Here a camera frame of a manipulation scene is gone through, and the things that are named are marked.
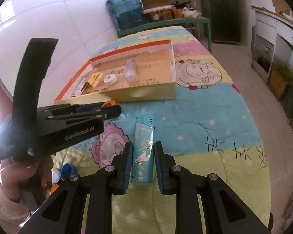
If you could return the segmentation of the person's left hand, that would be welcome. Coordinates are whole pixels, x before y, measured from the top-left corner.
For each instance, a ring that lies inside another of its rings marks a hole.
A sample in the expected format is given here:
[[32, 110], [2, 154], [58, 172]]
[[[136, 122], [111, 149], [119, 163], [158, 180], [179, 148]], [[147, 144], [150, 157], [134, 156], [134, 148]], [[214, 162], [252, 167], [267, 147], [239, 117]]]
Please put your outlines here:
[[45, 156], [37, 161], [22, 161], [12, 163], [10, 159], [0, 163], [0, 185], [4, 195], [13, 201], [21, 198], [21, 190], [18, 183], [29, 179], [37, 171], [41, 178], [41, 187], [46, 188], [52, 179], [53, 160], [51, 156]]

